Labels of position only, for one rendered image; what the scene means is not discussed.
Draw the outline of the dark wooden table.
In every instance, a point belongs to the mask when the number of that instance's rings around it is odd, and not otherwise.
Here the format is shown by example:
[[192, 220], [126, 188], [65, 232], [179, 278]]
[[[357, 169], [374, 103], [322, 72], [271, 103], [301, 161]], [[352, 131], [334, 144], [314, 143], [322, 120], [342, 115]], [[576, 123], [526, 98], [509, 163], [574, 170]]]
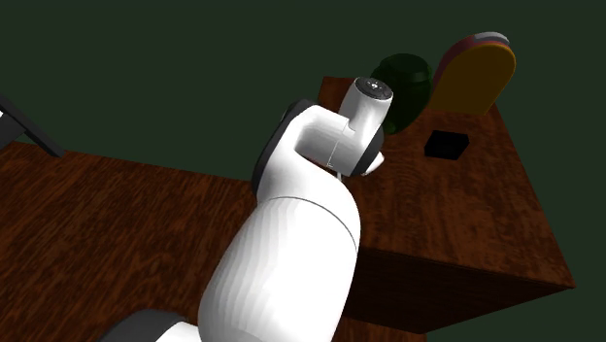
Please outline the dark wooden table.
[[[458, 160], [424, 155], [467, 134]], [[361, 249], [334, 342], [428, 332], [574, 287], [496, 108], [426, 111], [347, 182]], [[197, 317], [254, 199], [246, 181], [92, 154], [0, 150], [0, 342], [96, 342], [144, 308]]]

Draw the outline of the dark green round jar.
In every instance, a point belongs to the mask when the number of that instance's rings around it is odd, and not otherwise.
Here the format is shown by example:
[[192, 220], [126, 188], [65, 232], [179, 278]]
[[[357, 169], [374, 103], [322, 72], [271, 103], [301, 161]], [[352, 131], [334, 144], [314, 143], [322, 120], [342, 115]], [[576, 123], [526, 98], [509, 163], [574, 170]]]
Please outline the dark green round jar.
[[387, 84], [393, 98], [383, 122], [385, 134], [401, 132], [421, 114], [432, 90], [432, 70], [421, 57], [397, 53], [384, 58], [371, 77]]

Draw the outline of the small black box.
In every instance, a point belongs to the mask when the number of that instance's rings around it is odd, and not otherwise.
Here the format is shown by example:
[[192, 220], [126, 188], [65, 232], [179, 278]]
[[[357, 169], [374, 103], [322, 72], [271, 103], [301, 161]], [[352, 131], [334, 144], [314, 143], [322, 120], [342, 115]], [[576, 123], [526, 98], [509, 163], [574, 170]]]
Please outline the small black box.
[[469, 146], [467, 134], [433, 130], [423, 148], [424, 155], [448, 160], [458, 160]]

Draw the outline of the dark grey furniture piece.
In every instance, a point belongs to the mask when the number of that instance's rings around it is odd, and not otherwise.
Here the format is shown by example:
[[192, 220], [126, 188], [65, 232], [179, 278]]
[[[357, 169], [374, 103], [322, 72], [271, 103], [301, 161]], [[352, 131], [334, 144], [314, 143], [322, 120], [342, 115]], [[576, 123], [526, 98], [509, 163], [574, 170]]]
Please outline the dark grey furniture piece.
[[25, 134], [47, 154], [62, 157], [65, 151], [8, 98], [0, 94], [0, 150]]

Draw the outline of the yellow and red rounded board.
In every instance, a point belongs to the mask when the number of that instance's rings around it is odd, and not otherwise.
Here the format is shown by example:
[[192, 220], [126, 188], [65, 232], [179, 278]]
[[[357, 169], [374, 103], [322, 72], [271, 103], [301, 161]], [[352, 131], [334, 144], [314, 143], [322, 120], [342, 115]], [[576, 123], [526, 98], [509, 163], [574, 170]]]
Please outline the yellow and red rounded board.
[[505, 35], [495, 31], [469, 35], [441, 58], [427, 108], [483, 116], [512, 79], [516, 66]]

